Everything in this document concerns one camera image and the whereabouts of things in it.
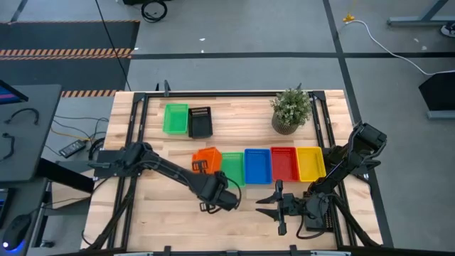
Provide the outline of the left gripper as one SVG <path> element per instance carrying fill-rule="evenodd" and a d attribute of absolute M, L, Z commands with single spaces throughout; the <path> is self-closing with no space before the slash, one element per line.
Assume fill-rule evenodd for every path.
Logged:
<path fill-rule="evenodd" d="M 197 197 L 201 200 L 200 211 L 217 213 L 220 210 L 230 211 L 237 209 L 239 198 L 227 190 L 228 177 L 223 172 L 205 174 L 208 169 L 206 160 L 192 162 L 192 169 L 199 174 L 197 182 Z"/>

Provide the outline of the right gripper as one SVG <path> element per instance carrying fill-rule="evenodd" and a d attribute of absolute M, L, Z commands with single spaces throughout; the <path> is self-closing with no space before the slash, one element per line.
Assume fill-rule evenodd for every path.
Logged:
<path fill-rule="evenodd" d="M 278 234 L 286 235 L 287 233 L 287 224 L 285 223 L 285 216 L 305 216 L 309 212 L 306 208 L 306 201 L 301 198 L 296 198 L 293 193 L 283 193 L 283 181 L 276 181 L 276 193 L 273 193 L 267 198 L 260 199 L 256 201 L 258 204 L 272 204 L 278 203 L 277 210 L 256 208 L 256 211 L 263 213 L 274 221 L 279 222 Z"/>

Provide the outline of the orange plastic basket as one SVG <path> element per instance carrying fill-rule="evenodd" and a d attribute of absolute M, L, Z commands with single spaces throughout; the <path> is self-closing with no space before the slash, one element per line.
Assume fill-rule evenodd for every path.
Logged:
<path fill-rule="evenodd" d="M 208 162 L 206 174 L 214 174 L 221 170 L 222 154 L 215 147 L 198 150 L 192 157 L 192 162 L 196 160 L 206 160 Z"/>

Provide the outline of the blue plastic basket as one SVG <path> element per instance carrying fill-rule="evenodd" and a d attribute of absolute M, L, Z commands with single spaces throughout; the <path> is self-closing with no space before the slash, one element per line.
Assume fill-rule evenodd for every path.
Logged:
<path fill-rule="evenodd" d="M 245 183 L 270 184 L 272 182 L 269 149 L 245 149 L 244 157 Z"/>

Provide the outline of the red plastic basket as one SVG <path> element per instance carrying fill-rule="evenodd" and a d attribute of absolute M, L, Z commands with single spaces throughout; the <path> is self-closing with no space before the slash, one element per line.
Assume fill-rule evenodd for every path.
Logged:
<path fill-rule="evenodd" d="M 295 147 L 272 147 L 271 158 L 274 181 L 299 181 Z"/>

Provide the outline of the yellow plastic basket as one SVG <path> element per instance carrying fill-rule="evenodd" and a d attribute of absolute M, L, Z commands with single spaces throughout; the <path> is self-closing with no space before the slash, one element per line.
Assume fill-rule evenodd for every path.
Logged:
<path fill-rule="evenodd" d="M 326 176 L 321 147 L 297 147 L 296 158 L 301 182 L 313 182 Z"/>

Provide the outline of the black plastic basket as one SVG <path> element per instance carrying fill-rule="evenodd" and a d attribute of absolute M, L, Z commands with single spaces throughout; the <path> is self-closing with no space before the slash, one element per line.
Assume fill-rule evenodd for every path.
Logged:
<path fill-rule="evenodd" d="M 188 135 L 193 139 L 205 139 L 213 135 L 210 107 L 195 107 L 188 110 Z"/>

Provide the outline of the green plastic basket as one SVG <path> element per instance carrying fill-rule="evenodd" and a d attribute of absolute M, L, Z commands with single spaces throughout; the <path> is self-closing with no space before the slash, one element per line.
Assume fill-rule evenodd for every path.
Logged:
<path fill-rule="evenodd" d="M 245 186 L 244 153 L 224 152 L 222 153 L 221 170 L 230 179 L 230 188 L 236 188 L 234 181 L 239 187 Z"/>
<path fill-rule="evenodd" d="M 163 131 L 167 134 L 185 134 L 188 131 L 188 104 L 166 105 Z"/>

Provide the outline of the potted plant in woven pot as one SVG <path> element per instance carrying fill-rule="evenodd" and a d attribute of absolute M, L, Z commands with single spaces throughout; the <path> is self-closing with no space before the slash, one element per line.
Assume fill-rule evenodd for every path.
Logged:
<path fill-rule="evenodd" d="M 270 100 L 273 109 L 272 127 L 282 135 L 295 133 L 311 116 L 312 106 L 308 92 L 302 89 L 287 89 Z"/>

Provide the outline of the black power adapter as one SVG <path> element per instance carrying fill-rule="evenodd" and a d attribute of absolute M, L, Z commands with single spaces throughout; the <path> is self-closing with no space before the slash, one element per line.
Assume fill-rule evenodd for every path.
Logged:
<path fill-rule="evenodd" d="M 72 142 L 71 144 L 67 145 L 66 147 L 63 147 L 61 150 L 59 150 L 59 154 L 64 157 L 65 159 L 71 157 L 72 155 L 78 153 L 79 151 L 82 151 L 83 149 L 86 148 L 87 142 L 85 140 L 76 140 Z"/>

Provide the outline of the black desk leg beam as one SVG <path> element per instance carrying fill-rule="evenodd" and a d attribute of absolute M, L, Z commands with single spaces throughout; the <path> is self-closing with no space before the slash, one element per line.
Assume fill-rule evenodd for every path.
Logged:
<path fill-rule="evenodd" d="M 95 182 L 91 178 L 59 166 L 47 159 L 41 158 L 39 160 L 36 175 L 86 193 L 94 191 Z"/>

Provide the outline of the dark grey desk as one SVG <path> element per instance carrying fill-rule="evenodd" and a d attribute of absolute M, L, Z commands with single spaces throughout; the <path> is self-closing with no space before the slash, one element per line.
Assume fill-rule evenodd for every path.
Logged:
<path fill-rule="evenodd" d="M 0 105 L 0 182 L 35 176 L 56 112 L 61 85 L 14 85 L 28 102 Z"/>

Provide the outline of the black computer mouse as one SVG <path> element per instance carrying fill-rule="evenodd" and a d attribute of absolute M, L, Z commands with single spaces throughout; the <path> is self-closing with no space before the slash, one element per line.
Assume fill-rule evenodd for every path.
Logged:
<path fill-rule="evenodd" d="M 30 214 L 17 215 L 11 221 L 11 223 L 4 232 L 2 239 L 2 247 L 9 252 L 18 249 L 20 244 L 25 239 L 30 224 L 31 224 Z"/>

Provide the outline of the computer monitor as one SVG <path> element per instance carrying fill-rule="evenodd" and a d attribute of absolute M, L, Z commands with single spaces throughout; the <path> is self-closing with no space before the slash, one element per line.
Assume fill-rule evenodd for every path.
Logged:
<path fill-rule="evenodd" d="M 28 97 L 3 80 L 0 80 L 0 105 L 20 102 L 28 102 Z"/>

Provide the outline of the grey table leg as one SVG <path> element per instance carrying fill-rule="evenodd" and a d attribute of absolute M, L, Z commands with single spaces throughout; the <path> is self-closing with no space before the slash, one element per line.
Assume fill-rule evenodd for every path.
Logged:
<path fill-rule="evenodd" d="M 389 26 L 442 26 L 455 22 L 455 16 L 438 16 L 437 13 L 449 0 L 435 0 L 420 16 L 389 17 L 386 24 Z"/>

